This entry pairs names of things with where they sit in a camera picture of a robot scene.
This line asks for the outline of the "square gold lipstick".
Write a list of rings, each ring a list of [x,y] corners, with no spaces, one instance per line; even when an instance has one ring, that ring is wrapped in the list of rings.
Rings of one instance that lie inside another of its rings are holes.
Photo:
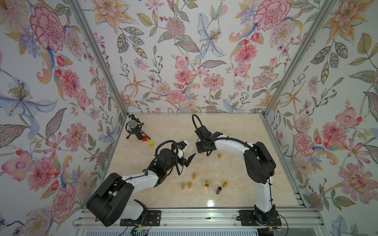
[[[205,188],[205,189],[209,189],[209,186],[210,186],[210,181],[209,181],[209,180],[206,180],[206,181],[205,181],[204,188]]]

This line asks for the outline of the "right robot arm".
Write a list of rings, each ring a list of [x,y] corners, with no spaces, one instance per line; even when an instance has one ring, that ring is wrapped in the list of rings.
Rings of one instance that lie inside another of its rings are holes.
[[[195,134],[198,136],[198,153],[209,156],[215,150],[229,152],[244,159],[249,178],[255,182],[256,203],[250,219],[257,225],[266,226],[270,221],[278,222],[278,211],[273,202],[272,183],[276,163],[262,142],[243,142],[220,132],[211,133],[198,115],[192,115]]]

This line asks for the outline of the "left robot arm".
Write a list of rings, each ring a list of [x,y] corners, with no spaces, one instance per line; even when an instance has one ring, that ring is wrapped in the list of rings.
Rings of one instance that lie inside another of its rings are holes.
[[[130,197],[142,190],[161,185],[176,169],[178,175],[185,167],[189,167],[195,155],[185,159],[187,141],[168,140],[158,145],[154,159],[142,173],[133,176],[110,174],[89,198],[86,208],[95,216],[95,221],[105,227],[113,225],[118,219],[130,220],[142,225],[147,220],[148,208]]]

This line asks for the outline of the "black lipstick front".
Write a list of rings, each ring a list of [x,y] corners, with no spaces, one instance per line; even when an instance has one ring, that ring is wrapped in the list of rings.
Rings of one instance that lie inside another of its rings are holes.
[[[219,186],[219,187],[217,188],[217,190],[216,190],[216,194],[219,195],[220,192],[221,192],[221,190],[222,190],[222,188]]]

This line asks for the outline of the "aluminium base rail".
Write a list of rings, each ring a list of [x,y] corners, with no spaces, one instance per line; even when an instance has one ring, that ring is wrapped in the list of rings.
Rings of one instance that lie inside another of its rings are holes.
[[[282,226],[275,231],[276,235],[287,236],[327,236],[329,235],[321,215],[312,208],[278,207]],[[162,208],[160,209],[160,225],[147,224],[139,228],[141,232],[153,231],[247,231],[249,227],[242,226],[236,218],[238,208]],[[132,227],[121,226],[117,220],[109,227],[103,226],[100,221],[88,211],[83,210],[73,221],[75,235],[84,236],[90,230],[104,230],[113,232],[129,232]]]

